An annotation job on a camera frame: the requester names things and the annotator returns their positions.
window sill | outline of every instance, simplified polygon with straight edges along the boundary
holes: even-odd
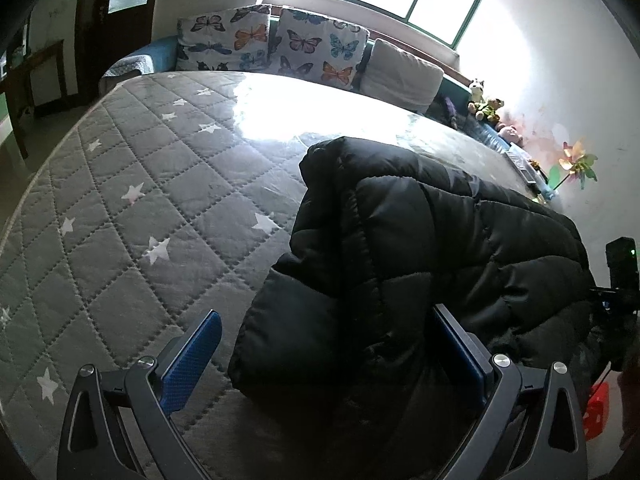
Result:
[[[460,66],[460,56],[452,48],[405,23],[367,7],[344,0],[262,0],[262,2],[335,16],[340,20],[362,25],[402,41],[456,70]]]

door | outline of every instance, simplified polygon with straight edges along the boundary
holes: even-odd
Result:
[[[151,41],[156,0],[78,0],[76,73],[82,100],[98,94],[98,81],[117,60]]]

butterfly print cushion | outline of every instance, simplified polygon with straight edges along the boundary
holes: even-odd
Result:
[[[369,31],[301,9],[282,9],[268,72],[350,89]]]
[[[255,5],[180,18],[176,70],[263,70],[270,15]]]

white pillow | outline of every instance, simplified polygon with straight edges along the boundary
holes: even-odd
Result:
[[[376,40],[360,93],[423,114],[438,93],[444,71],[385,40]]]
[[[261,70],[268,63],[271,6],[178,19],[177,70]]]
[[[282,9],[268,72],[349,89],[369,31],[299,9]]]

star-patterned bedspread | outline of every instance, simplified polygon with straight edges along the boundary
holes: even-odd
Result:
[[[310,478],[306,450],[231,387],[226,366],[305,193],[298,163],[341,135],[399,144],[526,192],[500,155],[372,99],[280,76],[178,72],[117,86],[36,174],[0,238],[0,420],[56,477],[78,368],[157,355],[205,308],[223,338],[174,414],[212,478]],[[150,478],[160,478],[128,410]]]

